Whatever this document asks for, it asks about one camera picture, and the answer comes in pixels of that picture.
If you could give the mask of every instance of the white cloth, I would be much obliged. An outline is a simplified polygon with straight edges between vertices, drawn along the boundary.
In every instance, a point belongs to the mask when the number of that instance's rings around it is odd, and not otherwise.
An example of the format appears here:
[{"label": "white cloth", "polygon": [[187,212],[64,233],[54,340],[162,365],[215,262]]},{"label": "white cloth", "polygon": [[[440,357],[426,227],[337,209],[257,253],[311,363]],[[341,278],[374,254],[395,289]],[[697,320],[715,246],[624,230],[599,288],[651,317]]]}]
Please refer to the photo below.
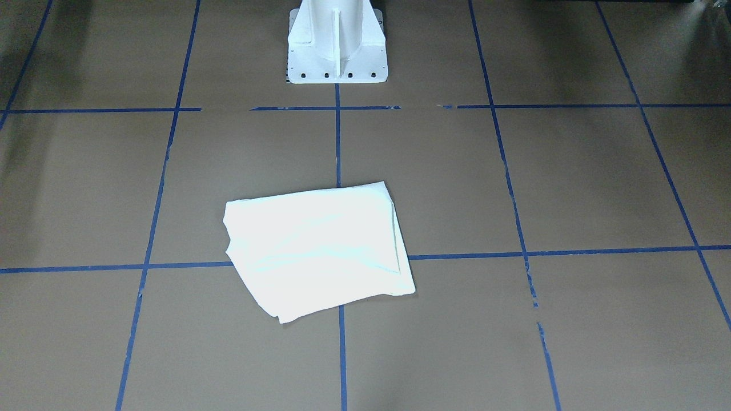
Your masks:
[{"label": "white cloth", "polygon": [[226,254],[280,323],[373,295],[416,291],[383,182],[226,204]]}]

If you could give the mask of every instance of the white towel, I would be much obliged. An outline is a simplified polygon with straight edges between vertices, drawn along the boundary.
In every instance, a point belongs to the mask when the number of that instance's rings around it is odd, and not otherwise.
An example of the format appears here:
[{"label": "white towel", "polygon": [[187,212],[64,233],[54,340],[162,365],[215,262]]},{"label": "white towel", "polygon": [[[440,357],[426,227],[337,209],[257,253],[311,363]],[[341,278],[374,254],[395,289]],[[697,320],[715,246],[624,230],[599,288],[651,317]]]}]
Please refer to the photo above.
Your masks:
[{"label": "white towel", "polygon": [[373,295],[416,291],[383,182],[226,204],[226,254],[280,323]]}]

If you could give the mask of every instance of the floor tile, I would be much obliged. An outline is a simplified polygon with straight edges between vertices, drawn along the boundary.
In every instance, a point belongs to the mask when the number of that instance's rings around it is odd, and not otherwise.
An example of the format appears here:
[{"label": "floor tile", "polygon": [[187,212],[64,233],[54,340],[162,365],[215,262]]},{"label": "floor tile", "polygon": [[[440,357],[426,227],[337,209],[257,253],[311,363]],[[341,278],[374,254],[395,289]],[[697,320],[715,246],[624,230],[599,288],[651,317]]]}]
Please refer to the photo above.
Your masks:
[{"label": "floor tile", "polygon": [[701,244],[731,244],[731,108],[646,110]]},{"label": "floor tile", "polygon": [[346,306],[348,410],[552,404],[520,258],[412,261],[416,295]]},{"label": "floor tile", "polygon": [[3,110],[31,50],[46,4],[46,0],[0,4],[0,108]]},{"label": "floor tile", "polygon": [[182,115],[152,261],[228,260],[227,201],[334,187],[334,117],[327,111]]},{"label": "floor tile", "polygon": [[633,103],[590,1],[476,1],[497,104]]},{"label": "floor tile", "polygon": [[332,85],[287,82],[289,11],[299,5],[204,1],[183,105],[234,111],[335,105]]},{"label": "floor tile", "polygon": [[532,250],[692,245],[640,112],[502,110]]},{"label": "floor tile", "polygon": [[113,410],[139,271],[0,275],[0,409]]},{"label": "floor tile", "polygon": [[280,325],[233,268],[152,270],[125,410],[336,410],[338,310]]},{"label": "floor tile", "polygon": [[731,103],[731,26],[711,3],[602,4],[642,103]]},{"label": "floor tile", "polygon": [[723,410],[731,338],[694,252],[531,259],[561,403]]},{"label": "floor tile", "polygon": [[194,9],[56,2],[12,108],[175,107]]},{"label": "floor tile", "polygon": [[384,13],[388,81],[344,84],[344,105],[487,104],[465,1],[374,3]]},{"label": "floor tile", "polygon": [[0,266],[141,263],[171,118],[12,116],[0,132]]},{"label": "floor tile", "polygon": [[704,251],[703,257],[719,289],[726,311],[731,309],[731,251]]},{"label": "floor tile", "polygon": [[385,181],[409,254],[520,251],[490,113],[344,111],[343,185]]}]

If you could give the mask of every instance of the blue tape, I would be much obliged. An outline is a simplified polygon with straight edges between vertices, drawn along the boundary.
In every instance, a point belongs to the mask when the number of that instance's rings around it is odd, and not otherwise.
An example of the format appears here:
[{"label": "blue tape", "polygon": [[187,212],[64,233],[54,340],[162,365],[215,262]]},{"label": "blue tape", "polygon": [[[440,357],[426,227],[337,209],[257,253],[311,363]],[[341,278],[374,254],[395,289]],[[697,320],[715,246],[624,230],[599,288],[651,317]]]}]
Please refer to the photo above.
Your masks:
[{"label": "blue tape", "polygon": [[650,140],[652,141],[652,146],[655,148],[655,153],[657,154],[657,159],[660,161],[660,165],[662,166],[662,171],[663,171],[663,173],[665,173],[665,178],[667,179],[667,182],[670,185],[670,189],[673,191],[673,197],[675,198],[675,202],[678,204],[678,208],[681,211],[681,215],[683,216],[683,221],[685,222],[686,228],[688,229],[688,234],[690,235],[691,239],[693,240],[694,249],[698,253],[698,258],[700,258],[701,265],[703,266],[705,275],[708,278],[708,282],[711,285],[713,294],[716,296],[716,301],[719,304],[721,313],[724,315],[724,319],[726,320],[726,325],[728,326],[729,331],[731,331],[731,317],[729,316],[728,310],[726,309],[726,304],[724,304],[723,298],[721,298],[721,293],[719,292],[719,289],[716,286],[716,281],[713,279],[711,270],[708,269],[708,264],[705,261],[705,257],[703,257],[702,248],[698,244],[698,239],[695,235],[695,232],[693,231],[693,227],[691,226],[690,219],[688,218],[688,214],[685,211],[685,207],[683,207],[683,202],[681,201],[681,197],[678,194],[678,190],[675,188],[675,183],[673,183],[673,177],[670,175],[670,170],[667,168],[667,164],[665,164],[665,159],[662,156],[662,152],[660,151],[660,146],[658,145],[657,139],[655,138],[655,133],[653,133],[652,127],[650,126],[650,121],[647,119],[647,115],[645,114],[645,109],[643,108],[642,103],[640,102],[640,96],[639,96],[639,94],[637,94],[637,89],[635,88],[635,84],[632,82],[632,78],[629,76],[629,70],[627,69],[627,66],[624,63],[624,59],[622,58],[622,55],[619,52],[619,46],[617,46],[617,42],[614,40],[614,36],[612,35],[612,30],[609,28],[609,23],[607,22],[607,18],[604,16],[604,12],[602,11],[602,6],[599,5],[598,1],[595,1],[594,4],[596,5],[596,10],[599,13],[600,18],[602,19],[602,23],[604,24],[604,27],[607,31],[607,35],[609,36],[609,40],[612,43],[614,52],[617,55],[619,64],[622,67],[622,72],[624,73],[624,77],[627,79],[627,83],[629,84],[629,89],[632,90],[632,94],[635,96],[635,102],[637,103],[637,108],[640,109],[640,113],[642,114],[642,118],[645,123],[645,127],[647,128],[647,133],[650,136]]},{"label": "blue tape", "polygon": [[681,103],[681,104],[642,104],[648,108],[713,108],[713,107],[731,107],[731,103]]},{"label": "blue tape", "polygon": [[338,307],[338,323],[340,328],[340,410],[348,410],[348,379],[345,358],[345,307]]},{"label": "blue tape", "polygon": [[335,175],[336,186],[342,187],[340,158],[340,85],[335,84]]},{"label": "blue tape", "polygon": [[141,270],[144,264],[118,264],[118,265],[71,265],[67,267],[22,267],[22,268],[0,268],[0,274],[23,274],[23,273],[72,273],[78,271],[123,271]]},{"label": "blue tape", "polygon": [[546,369],[548,370],[548,379],[550,380],[550,389],[553,392],[553,403],[556,406],[556,411],[561,411],[561,398],[558,396],[558,386],[556,385],[556,376],[553,373],[553,362],[550,359],[550,352],[548,352],[548,346],[546,345],[546,335],[543,330],[543,325],[538,322],[538,334],[541,336],[541,345],[543,346],[543,356],[546,360]]},{"label": "blue tape", "polygon": [[10,110],[10,114],[66,114],[66,113],[169,113],[175,111],[201,111],[200,107],[162,108],[40,108]]},{"label": "blue tape", "polygon": [[28,71],[28,65],[30,65],[31,58],[33,57],[33,52],[36,50],[36,46],[38,46],[38,40],[41,38],[41,33],[43,32],[43,28],[45,27],[46,21],[48,20],[48,15],[50,14],[50,8],[52,5],[53,0],[48,0],[48,3],[46,3],[45,11],[43,12],[43,17],[41,18],[41,23],[38,25],[36,36],[33,37],[31,48],[30,50],[28,50],[28,55],[26,56],[26,60],[23,62],[23,66],[20,68],[20,73],[18,73],[18,79],[15,81],[15,85],[12,87],[12,91],[10,92],[10,98],[7,100],[7,104],[5,105],[5,111],[3,112],[2,117],[0,117],[0,130],[2,130],[2,127],[5,125],[5,121],[7,120],[8,114],[10,113],[12,103],[18,96],[20,84],[23,82],[23,76],[26,74],[26,71]]},{"label": "blue tape", "polygon": [[731,249],[731,244],[723,244],[718,246],[700,246],[700,249],[705,250],[721,250],[721,249]]},{"label": "blue tape", "polygon": [[151,263],[148,265],[151,270],[170,268],[212,268],[212,267],[233,267],[230,261],[201,261],[194,263]]},{"label": "blue tape", "polygon": [[470,258],[522,257],[522,252],[472,252],[465,254],[417,254],[409,255],[409,260],[466,260]]},{"label": "blue tape", "polygon": [[[335,156],[336,156],[336,185],[342,186],[341,158],[340,158],[340,85],[335,84]],[[345,307],[338,307],[338,326],[340,329],[340,409],[348,410],[348,384],[345,367]]]},{"label": "blue tape", "polygon": [[[717,244],[700,246],[704,251],[731,250],[731,244]],[[555,257],[564,255],[594,255],[594,254],[642,254],[652,252],[690,252],[696,251],[694,246],[669,246],[669,247],[638,247],[618,249],[567,249],[550,251],[528,251],[529,257]],[[468,260],[479,258],[506,258],[522,257],[522,252],[473,252],[460,254],[413,254],[409,260]],[[213,268],[233,267],[230,261],[196,261],[190,263],[150,263],[150,264],[116,264],[116,265],[68,265],[56,267],[20,267],[0,268],[0,274],[22,274],[22,273],[63,273],[74,271],[122,271],[122,270],[161,270],[170,268]]]},{"label": "blue tape", "polygon": [[[724,103],[711,103],[711,104],[643,104],[643,107],[647,108],[731,108],[731,104]],[[443,108],[450,109],[451,105],[442,105]],[[458,109],[463,110],[484,110],[495,108],[498,110],[503,109],[525,109],[525,108],[636,108],[637,104],[464,104],[458,105]]]},{"label": "blue tape", "polygon": [[[145,252],[145,265],[150,264],[150,257],[152,255],[152,246],[155,239],[155,230],[157,228],[157,220],[160,215],[160,204],[162,203],[162,193],[165,186],[165,172],[167,170],[167,162],[170,160],[170,149],[173,146],[173,139],[175,137],[175,128],[178,124],[178,114],[183,100],[183,90],[185,88],[185,79],[188,74],[188,63],[190,62],[190,55],[193,50],[193,39],[195,38],[195,28],[198,23],[198,13],[200,12],[200,0],[195,2],[195,13],[193,14],[193,23],[190,29],[190,38],[188,38],[188,49],[186,50],[185,61],[183,63],[183,73],[181,74],[181,82],[178,87],[178,98],[175,101],[175,111],[173,114],[173,123],[170,125],[170,136],[167,139],[167,149],[165,151],[165,160],[162,163],[162,173],[160,175],[160,184],[157,190],[157,200],[155,202],[155,211],[152,216],[152,223],[150,226],[150,238],[147,244],[147,251]],[[140,319],[140,310],[142,309],[143,291],[145,289],[145,283],[147,281],[148,269],[144,268],[140,275],[140,287],[137,292],[137,301],[135,302],[135,314],[132,316],[132,327],[129,331],[129,341],[127,342],[127,351],[124,359],[124,367],[122,369],[122,376],[119,381],[119,392],[117,394],[117,403],[115,411],[121,411],[122,401],[124,400],[124,390],[127,384],[127,376],[129,374],[129,365],[132,361],[132,350],[135,347],[135,337],[137,335],[137,323]]]},{"label": "blue tape", "polygon": [[518,229],[518,239],[520,240],[520,250],[523,253],[523,261],[526,265],[526,276],[528,278],[528,286],[531,290],[531,297],[533,298],[533,307],[538,307],[538,295],[536,294],[536,288],[533,285],[533,276],[531,275],[531,264],[528,259],[528,250],[526,249],[526,240],[523,237],[523,228],[520,225],[520,214],[518,213],[518,203],[515,201],[515,193],[512,189],[512,181],[510,180],[510,169],[507,165],[507,157],[505,156],[505,147],[503,146],[502,136],[500,133],[500,125],[498,123],[498,116],[495,110],[495,102],[493,100],[493,92],[490,88],[490,78],[488,77],[488,68],[485,65],[485,56],[482,53],[482,42],[480,41],[480,33],[477,30],[477,20],[474,17],[474,7],[472,0],[469,0],[469,14],[472,19],[472,29],[474,30],[474,39],[477,42],[477,52],[480,55],[480,63],[482,65],[482,76],[485,79],[485,90],[488,93],[488,100],[490,101],[491,112],[493,115],[493,125],[495,126],[495,135],[498,140],[498,147],[500,149],[500,158],[502,159],[503,166],[505,168],[505,181],[507,182],[507,190],[510,194],[510,200],[512,201],[512,209],[515,213],[515,227]]},{"label": "blue tape", "polygon": [[249,111],[329,111],[329,110],[400,110],[400,105],[346,105],[346,106],[294,106],[294,107],[255,107]]},{"label": "blue tape", "polygon": [[671,247],[638,247],[627,249],[569,249],[556,251],[529,251],[531,257],[558,256],[558,255],[592,255],[592,254],[639,254],[648,252],[682,252],[695,251],[694,246],[671,246]]}]

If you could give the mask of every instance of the blue tape line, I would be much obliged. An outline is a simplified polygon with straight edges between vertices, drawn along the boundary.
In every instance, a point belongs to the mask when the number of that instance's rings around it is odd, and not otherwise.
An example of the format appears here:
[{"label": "blue tape line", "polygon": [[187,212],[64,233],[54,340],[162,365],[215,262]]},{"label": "blue tape line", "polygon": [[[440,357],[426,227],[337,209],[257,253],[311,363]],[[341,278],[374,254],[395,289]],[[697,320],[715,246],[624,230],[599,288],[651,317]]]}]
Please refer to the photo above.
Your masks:
[{"label": "blue tape line", "polygon": [[123,271],[141,270],[144,264],[118,264],[118,265],[71,265],[68,267],[22,267],[22,268],[0,268],[0,274],[22,274],[22,273],[70,273],[78,271]]},{"label": "blue tape line", "polygon": [[543,346],[543,356],[546,360],[546,369],[548,370],[548,378],[550,380],[550,388],[553,392],[553,403],[556,406],[556,411],[561,411],[561,398],[558,396],[558,386],[556,385],[556,376],[553,373],[553,362],[550,359],[550,352],[548,352],[548,346],[546,345],[546,334],[543,330],[543,325],[538,322],[538,334],[541,336],[541,345]]},{"label": "blue tape line", "polygon": [[647,108],[713,108],[713,107],[731,107],[731,103],[681,103],[681,104],[642,104]]},{"label": "blue tape line", "polygon": [[718,246],[700,246],[700,249],[703,251],[731,249],[731,244],[723,244],[723,245],[718,245]]},{"label": "blue tape line", "polygon": [[688,229],[688,234],[690,234],[690,237],[693,240],[693,245],[695,246],[695,250],[698,253],[698,258],[700,258],[700,262],[703,266],[703,270],[705,271],[705,275],[708,278],[708,282],[711,284],[711,289],[713,290],[713,294],[715,294],[715,296],[716,296],[716,301],[719,304],[721,313],[723,313],[723,315],[724,315],[724,319],[726,320],[726,325],[728,326],[729,331],[731,331],[731,317],[729,316],[728,310],[726,309],[726,304],[724,304],[723,298],[721,298],[721,293],[719,292],[719,289],[716,286],[716,280],[713,279],[711,270],[708,269],[708,264],[705,261],[705,257],[703,257],[703,251],[702,251],[700,245],[698,244],[698,239],[695,235],[695,232],[693,231],[693,227],[690,224],[690,219],[688,218],[688,214],[686,214],[685,207],[683,207],[683,202],[681,201],[681,197],[678,194],[678,190],[675,188],[675,183],[673,183],[673,177],[670,175],[670,171],[668,170],[667,165],[665,164],[665,159],[662,156],[662,152],[660,151],[660,146],[658,145],[657,139],[655,138],[655,134],[653,133],[652,127],[650,126],[650,121],[647,119],[647,115],[645,114],[645,109],[643,108],[642,103],[640,102],[640,96],[639,96],[639,94],[637,94],[637,89],[635,88],[635,85],[632,82],[632,78],[629,76],[629,70],[627,69],[627,66],[624,63],[624,59],[622,58],[622,55],[619,52],[619,46],[617,46],[617,42],[614,40],[614,36],[612,35],[612,30],[609,28],[609,23],[607,22],[607,18],[604,16],[604,12],[602,11],[602,6],[599,5],[598,1],[595,1],[594,4],[596,5],[596,10],[599,13],[600,18],[602,19],[602,22],[604,23],[604,27],[607,31],[607,35],[609,36],[609,40],[612,42],[612,47],[614,48],[614,52],[617,55],[619,64],[622,67],[622,72],[624,73],[624,77],[627,79],[627,83],[629,84],[629,89],[632,90],[632,94],[635,96],[635,102],[637,103],[637,108],[640,109],[640,113],[642,114],[643,121],[645,122],[645,127],[647,127],[647,133],[650,136],[650,140],[652,140],[652,146],[655,148],[655,153],[657,154],[657,159],[660,161],[660,165],[662,166],[662,171],[665,173],[665,178],[667,179],[667,182],[670,185],[670,189],[673,191],[673,197],[675,197],[675,202],[678,204],[678,208],[681,211],[681,215],[683,216],[683,221],[685,221],[685,225]]},{"label": "blue tape line", "polygon": [[464,254],[417,254],[409,255],[409,260],[466,260],[470,258],[522,257],[522,252],[471,252]]},{"label": "blue tape line", "polygon": [[531,257],[558,256],[558,255],[592,255],[592,254],[639,254],[649,252],[682,252],[695,251],[694,246],[672,246],[672,247],[638,247],[627,249],[569,249],[556,251],[529,251]]},{"label": "blue tape line", "polygon": [[502,159],[503,166],[505,168],[505,181],[507,182],[507,190],[510,193],[510,200],[512,201],[512,209],[515,213],[515,227],[518,229],[518,239],[520,240],[520,250],[523,252],[523,261],[526,265],[526,276],[528,277],[528,286],[531,290],[531,296],[533,297],[533,307],[538,307],[538,295],[536,294],[536,288],[533,285],[533,276],[531,275],[531,265],[528,260],[528,250],[526,249],[526,240],[523,237],[523,228],[520,225],[520,214],[518,213],[518,203],[515,201],[515,193],[512,189],[512,181],[510,180],[510,169],[507,165],[507,157],[505,156],[505,147],[503,146],[502,136],[500,133],[500,125],[498,123],[498,115],[495,110],[495,102],[493,100],[493,92],[490,88],[490,78],[488,77],[488,68],[485,65],[485,56],[482,54],[482,42],[480,41],[480,33],[477,30],[477,20],[474,17],[474,7],[472,6],[472,0],[469,0],[469,14],[472,19],[472,29],[474,30],[474,39],[477,42],[477,52],[480,55],[480,63],[482,65],[482,76],[485,79],[485,90],[488,93],[488,100],[490,101],[491,112],[493,115],[493,125],[495,126],[495,135],[498,140],[498,147],[500,148],[500,158]]},{"label": "blue tape line", "polygon": [[[340,85],[335,84],[335,152],[336,152],[336,184],[342,186],[340,157]],[[340,409],[348,410],[348,384],[345,367],[345,307],[338,307],[338,326],[340,328]]]},{"label": "blue tape line", "polygon": [[400,110],[400,105],[345,105],[340,110]]},{"label": "blue tape line", "polygon": [[335,84],[335,175],[336,186],[342,187],[340,158],[340,85]]},{"label": "blue tape line", "polygon": [[[711,104],[643,104],[647,108],[731,108],[731,104],[711,103]],[[442,105],[443,108],[450,109],[452,105]],[[464,104],[458,105],[458,109],[464,110],[484,110],[496,108],[502,109],[521,109],[521,108],[636,108],[637,104]]]},{"label": "blue tape line", "polygon": [[328,110],[400,110],[400,105],[346,105],[255,107],[249,111],[328,111]]},{"label": "blue tape line", "polygon": [[148,266],[151,270],[170,268],[212,268],[212,267],[233,267],[230,261],[200,261],[193,263],[151,263]]},{"label": "blue tape line", "polygon": [[[703,251],[731,250],[731,244],[717,244],[700,246]],[[669,246],[669,247],[638,247],[624,249],[568,249],[550,251],[528,251],[529,257],[555,257],[564,255],[595,255],[595,254],[642,254],[652,252],[690,252],[696,251],[694,246]],[[467,260],[474,258],[505,258],[522,257],[522,252],[473,252],[460,254],[413,254],[409,260]],[[161,270],[170,268],[212,268],[212,267],[233,267],[230,261],[195,261],[190,263],[150,263],[150,264],[109,264],[109,265],[68,265],[56,267],[19,267],[0,268],[0,274],[22,274],[22,273],[63,273],[74,271],[123,271],[123,270]]]},{"label": "blue tape line", "polygon": [[36,46],[38,46],[38,40],[41,38],[41,33],[43,32],[43,28],[45,27],[45,23],[48,20],[48,15],[50,14],[50,8],[53,5],[53,0],[48,0],[48,3],[46,3],[45,11],[43,12],[43,17],[41,18],[41,23],[38,25],[38,30],[36,31],[36,36],[33,37],[33,42],[31,43],[31,49],[28,50],[28,55],[26,56],[26,60],[23,62],[23,66],[20,68],[20,73],[18,73],[18,79],[15,81],[15,85],[12,87],[12,91],[10,92],[10,98],[7,100],[7,104],[5,105],[5,111],[2,114],[2,117],[0,118],[0,129],[5,125],[5,121],[7,120],[7,116],[10,112],[10,108],[12,107],[12,103],[15,101],[15,98],[18,96],[18,90],[20,89],[20,84],[23,82],[23,76],[26,74],[26,71],[28,70],[28,65],[31,63],[31,57],[33,57],[33,52],[36,50]]},{"label": "blue tape line", "polygon": [[300,107],[255,107],[249,111],[321,111],[335,110],[333,106],[300,106]]},{"label": "blue tape line", "polygon": [[40,108],[10,110],[10,114],[65,114],[65,113],[169,113],[174,111],[201,111],[200,107],[162,108]]},{"label": "blue tape line", "polygon": [[348,410],[348,381],[345,358],[345,307],[338,307],[338,323],[340,327],[340,409]]},{"label": "blue tape line", "polygon": [[[190,62],[190,55],[193,50],[193,39],[195,38],[195,28],[198,23],[198,13],[200,12],[200,0],[195,2],[195,13],[193,14],[193,23],[190,29],[190,38],[188,38],[188,49],[186,50],[185,61],[183,63],[183,73],[181,74],[181,82],[178,87],[178,98],[175,101],[175,112],[173,114],[173,123],[170,125],[170,136],[167,139],[167,149],[165,151],[165,160],[162,163],[162,173],[160,175],[160,185],[157,190],[157,200],[155,202],[155,211],[152,216],[152,223],[150,227],[150,238],[147,244],[147,251],[145,252],[145,265],[150,264],[150,257],[152,255],[152,246],[155,239],[155,230],[157,228],[157,220],[160,215],[160,204],[162,203],[162,193],[165,186],[165,171],[167,170],[167,162],[170,160],[170,149],[173,146],[173,139],[175,137],[175,128],[178,124],[178,114],[183,100],[183,90],[185,88],[185,79],[188,74],[188,63]],[[129,374],[129,365],[132,361],[132,350],[135,347],[135,337],[137,335],[137,323],[140,319],[140,310],[142,308],[143,291],[145,289],[145,283],[147,281],[148,269],[144,268],[140,275],[140,287],[137,291],[137,301],[135,303],[135,314],[132,316],[132,327],[129,331],[129,341],[127,342],[127,352],[124,359],[124,367],[122,369],[122,376],[119,382],[119,392],[117,394],[117,403],[115,411],[121,411],[122,401],[124,400],[124,390],[127,384],[127,376]]]}]

